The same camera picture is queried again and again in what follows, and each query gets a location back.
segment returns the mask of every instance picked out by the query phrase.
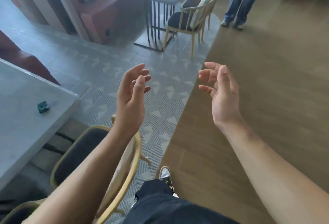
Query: right hand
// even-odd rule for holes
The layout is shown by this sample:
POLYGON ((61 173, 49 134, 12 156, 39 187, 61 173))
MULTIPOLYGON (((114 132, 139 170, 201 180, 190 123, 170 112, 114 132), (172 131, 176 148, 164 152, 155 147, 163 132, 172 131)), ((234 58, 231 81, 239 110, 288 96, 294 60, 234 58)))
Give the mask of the right hand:
POLYGON ((213 87, 199 85, 212 97, 212 117, 215 125, 223 131, 227 125, 241 121, 239 110, 239 86, 226 66, 205 62, 208 69, 199 71, 199 79, 213 87))

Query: left hand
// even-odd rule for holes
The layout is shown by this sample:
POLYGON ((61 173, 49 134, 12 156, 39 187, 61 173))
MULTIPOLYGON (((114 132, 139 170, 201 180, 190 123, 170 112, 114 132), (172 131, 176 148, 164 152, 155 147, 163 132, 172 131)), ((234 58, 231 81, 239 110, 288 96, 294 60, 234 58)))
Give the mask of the left hand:
POLYGON ((125 72, 117 92, 117 113, 113 129, 129 140, 137 133, 144 120, 144 93, 151 87, 145 82, 151 79, 145 64, 139 64, 125 72))

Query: brown floor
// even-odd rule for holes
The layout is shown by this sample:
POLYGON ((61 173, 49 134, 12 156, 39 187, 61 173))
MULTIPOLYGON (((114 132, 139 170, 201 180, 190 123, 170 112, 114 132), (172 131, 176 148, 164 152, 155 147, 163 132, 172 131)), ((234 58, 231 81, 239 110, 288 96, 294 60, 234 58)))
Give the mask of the brown floor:
MULTIPOLYGON (((216 14, 223 19, 229 0, 216 14)), ((329 0, 258 0, 244 31, 220 28, 207 61, 240 85, 245 120, 329 192, 329 0)), ((274 223, 197 83, 163 157, 178 195, 243 224, 274 223)))

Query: shoe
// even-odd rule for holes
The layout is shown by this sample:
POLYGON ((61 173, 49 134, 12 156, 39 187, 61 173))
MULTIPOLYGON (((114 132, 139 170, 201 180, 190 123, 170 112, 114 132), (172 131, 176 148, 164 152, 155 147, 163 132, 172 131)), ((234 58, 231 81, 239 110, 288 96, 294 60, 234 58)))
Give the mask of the shoe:
POLYGON ((169 187, 174 190, 171 181, 170 169, 167 166, 163 166, 160 170, 159 180, 164 180, 169 187))
POLYGON ((223 20, 220 25, 223 26, 223 27, 228 27, 230 24, 227 23, 225 20, 223 20))
POLYGON ((236 27, 238 30, 243 30, 243 25, 236 25, 236 24, 235 24, 235 27, 236 27))

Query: pillow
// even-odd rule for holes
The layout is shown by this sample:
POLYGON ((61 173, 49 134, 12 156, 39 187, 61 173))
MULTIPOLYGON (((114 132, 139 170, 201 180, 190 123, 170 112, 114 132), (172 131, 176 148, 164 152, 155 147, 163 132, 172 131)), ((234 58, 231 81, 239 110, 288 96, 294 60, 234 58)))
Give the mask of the pillow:
MULTIPOLYGON (((207 4, 210 1, 211 0, 201 0, 201 2, 199 3, 198 6, 203 6, 203 5, 207 4)), ((200 14, 199 14, 199 10, 198 9, 194 12, 193 17, 192 17, 192 20, 191 20, 191 23, 190 23, 190 27, 192 29, 199 25, 200 19, 201 19, 202 14, 203 14, 203 10, 204 9, 202 9, 202 12, 200 14)))

